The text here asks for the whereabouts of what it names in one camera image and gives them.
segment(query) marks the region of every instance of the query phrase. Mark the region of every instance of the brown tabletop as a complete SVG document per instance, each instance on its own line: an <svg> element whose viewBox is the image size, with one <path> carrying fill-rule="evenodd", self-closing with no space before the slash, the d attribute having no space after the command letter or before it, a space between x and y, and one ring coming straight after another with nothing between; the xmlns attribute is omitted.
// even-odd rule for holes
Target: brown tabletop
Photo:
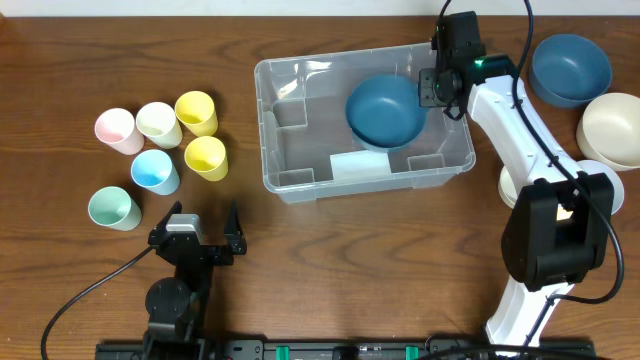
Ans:
<svg viewBox="0 0 640 360"><path fill-rule="evenodd" d="M640 94L637 18L537 18L534 46L556 33L597 42L614 69L611 91ZM522 17L482 17L489 53L519 58ZM480 334L507 281L500 236L510 210L496 189L501 161L470 121L477 164L443 187L286 205L262 183L253 68L262 59L426 42L434 18L5 19L0 28L0 358L39 358L51 316L86 286L146 247L149 230L182 201L221 243L232 200L249 252L217 269L207 328L269 339L426 338ZM137 188L132 156L94 136L97 116L173 104L188 90L213 95L227 145L226 179L210 183L182 161L193 135L170 150L182 183L170 196ZM533 97L560 144L582 158L581 111ZM154 148L147 141L146 148ZM613 218L626 255L625 284L601 306L561 303L545 336L591 338L600 355L637 357L640 333L640 171L620 174L626 199ZM97 226L87 202L118 185L141 205L130 232ZM49 338L51 359L90 359L104 339L141 338L147 289L173 267L155 255L73 306ZM600 296L602 268L574 290Z"/></svg>

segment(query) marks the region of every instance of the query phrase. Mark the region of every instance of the clear plastic container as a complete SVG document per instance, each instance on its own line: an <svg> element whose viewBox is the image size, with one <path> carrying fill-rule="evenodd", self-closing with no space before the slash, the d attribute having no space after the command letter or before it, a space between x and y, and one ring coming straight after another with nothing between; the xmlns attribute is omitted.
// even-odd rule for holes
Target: clear plastic container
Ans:
<svg viewBox="0 0 640 360"><path fill-rule="evenodd" d="M466 119L450 120L432 109L415 142L386 154L390 171L334 177L332 155L364 150L347 125L351 92L378 74L405 76L417 84L420 69L435 67L436 53L430 49L426 43L261 61L254 75L266 188L295 203L440 186L470 170L476 156Z"/></svg>

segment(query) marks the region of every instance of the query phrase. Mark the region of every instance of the white background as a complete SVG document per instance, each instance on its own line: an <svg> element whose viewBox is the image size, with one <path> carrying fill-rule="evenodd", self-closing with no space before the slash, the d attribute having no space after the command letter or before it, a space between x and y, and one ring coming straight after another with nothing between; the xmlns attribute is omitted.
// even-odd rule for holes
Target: white background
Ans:
<svg viewBox="0 0 640 360"><path fill-rule="evenodd" d="M444 0L0 0L5 16L434 15ZM640 15L640 0L531 0L535 15ZM451 12L524 14L522 0L453 0Z"/></svg>

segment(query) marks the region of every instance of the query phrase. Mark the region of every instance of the yellow cup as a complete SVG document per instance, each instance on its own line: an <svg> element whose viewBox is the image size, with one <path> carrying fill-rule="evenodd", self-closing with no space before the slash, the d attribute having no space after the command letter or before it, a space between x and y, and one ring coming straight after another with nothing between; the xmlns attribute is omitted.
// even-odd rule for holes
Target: yellow cup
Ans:
<svg viewBox="0 0 640 360"><path fill-rule="evenodd" d="M211 96L189 91L176 101L176 117L196 136L211 136L218 130L216 107Z"/></svg>
<svg viewBox="0 0 640 360"><path fill-rule="evenodd" d="M209 181L222 180L227 176L227 150L222 141L203 136L193 140L184 151L184 161L191 170Z"/></svg>

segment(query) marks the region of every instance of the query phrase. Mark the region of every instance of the green tape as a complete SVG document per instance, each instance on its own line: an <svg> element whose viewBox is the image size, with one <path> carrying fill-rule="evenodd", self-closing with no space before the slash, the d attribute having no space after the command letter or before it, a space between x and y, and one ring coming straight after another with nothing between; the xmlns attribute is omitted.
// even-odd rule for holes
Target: green tape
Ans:
<svg viewBox="0 0 640 360"><path fill-rule="evenodd" d="M276 360L289 360L288 346L276 346Z"/></svg>
<svg viewBox="0 0 640 360"><path fill-rule="evenodd" d="M406 360L416 360L420 357L420 348L417 346L407 346Z"/></svg>

